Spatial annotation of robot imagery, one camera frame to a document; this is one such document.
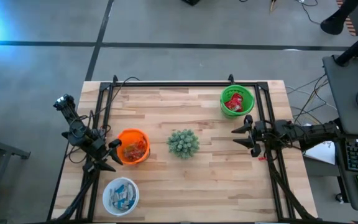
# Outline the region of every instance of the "black floor stripe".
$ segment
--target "black floor stripe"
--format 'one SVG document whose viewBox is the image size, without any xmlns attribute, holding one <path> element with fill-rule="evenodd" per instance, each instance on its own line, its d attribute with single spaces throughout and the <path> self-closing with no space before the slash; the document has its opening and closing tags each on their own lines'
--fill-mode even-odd
<svg viewBox="0 0 358 224">
<path fill-rule="evenodd" d="M 94 71 L 94 68 L 96 66 L 96 61 L 98 60 L 100 47 L 102 45 L 104 33 L 106 32 L 107 23 L 109 22 L 110 12 L 111 12 L 113 2 L 114 2 L 114 0 L 109 0 L 109 2 L 107 3 L 106 11 L 104 12 L 104 16 L 103 16 L 103 21 L 102 21 L 102 24 L 100 26 L 98 39 L 96 40 L 96 45 L 95 45 L 95 47 L 93 49 L 91 61 L 89 63 L 89 67 L 88 67 L 88 71 L 86 72 L 85 81 L 91 81 L 92 80 L 93 71 Z"/>
<path fill-rule="evenodd" d="M 231 50 L 320 50 L 345 51 L 349 47 L 294 46 L 294 45 L 242 45 L 242 44 L 161 44 L 161 43 L 102 43 L 102 47 L 146 49 L 231 49 Z"/>
<path fill-rule="evenodd" d="M 0 40 L 4 46 L 47 46 L 47 47 L 94 47 L 96 42 L 59 42 L 59 41 L 10 41 Z"/>
</svg>

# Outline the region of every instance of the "red bag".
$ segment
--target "red bag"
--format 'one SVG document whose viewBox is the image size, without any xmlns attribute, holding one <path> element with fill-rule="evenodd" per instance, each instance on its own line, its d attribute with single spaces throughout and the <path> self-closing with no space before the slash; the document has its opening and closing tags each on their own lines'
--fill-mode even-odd
<svg viewBox="0 0 358 224">
<path fill-rule="evenodd" d="M 242 96 L 238 93 L 233 94 L 231 100 L 224 103 L 229 110 L 234 112 L 243 112 L 242 108 Z"/>
</svg>

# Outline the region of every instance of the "white bowl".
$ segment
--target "white bowl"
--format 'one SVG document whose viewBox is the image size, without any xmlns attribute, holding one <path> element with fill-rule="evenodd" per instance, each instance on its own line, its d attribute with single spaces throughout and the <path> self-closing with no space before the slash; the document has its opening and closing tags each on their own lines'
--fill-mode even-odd
<svg viewBox="0 0 358 224">
<path fill-rule="evenodd" d="M 135 196 L 135 202 L 132 205 L 132 207 L 126 211 L 122 211 L 120 209 L 114 208 L 114 206 L 109 205 L 109 199 L 110 199 L 110 189 L 114 190 L 119 188 L 122 184 L 131 183 L 135 187 L 136 196 Z M 126 177 L 119 177 L 111 181 L 106 188 L 103 191 L 103 205 L 104 208 L 111 214 L 115 215 L 117 217 L 127 215 L 131 211 L 133 211 L 136 208 L 137 202 L 139 201 L 139 188 L 137 188 L 136 184 L 131 181 L 130 179 Z"/>
</svg>

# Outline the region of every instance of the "white paper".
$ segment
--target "white paper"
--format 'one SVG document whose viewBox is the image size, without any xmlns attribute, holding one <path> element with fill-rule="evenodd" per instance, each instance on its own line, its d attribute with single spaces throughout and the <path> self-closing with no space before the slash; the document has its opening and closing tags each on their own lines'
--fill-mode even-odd
<svg viewBox="0 0 358 224">
<path fill-rule="evenodd" d="M 305 156 L 335 165 L 335 144 L 332 141 L 325 141 L 307 150 Z"/>
</svg>

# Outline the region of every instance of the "orange bowl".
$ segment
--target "orange bowl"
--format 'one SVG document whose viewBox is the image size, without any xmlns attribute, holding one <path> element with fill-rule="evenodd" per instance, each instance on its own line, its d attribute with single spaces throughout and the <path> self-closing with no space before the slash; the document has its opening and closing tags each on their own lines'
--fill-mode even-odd
<svg viewBox="0 0 358 224">
<path fill-rule="evenodd" d="M 125 129 L 117 137 L 121 140 L 122 144 L 117 148 L 117 155 L 123 164 L 135 165 L 139 162 L 146 160 L 150 154 L 150 140 L 149 137 L 139 129 Z M 131 144 L 135 144 L 141 140 L 146 141 L 146 152 L 145 154 L 136 161 L 129 161 L 124 156 L 124 149 Z"/>
</svg>

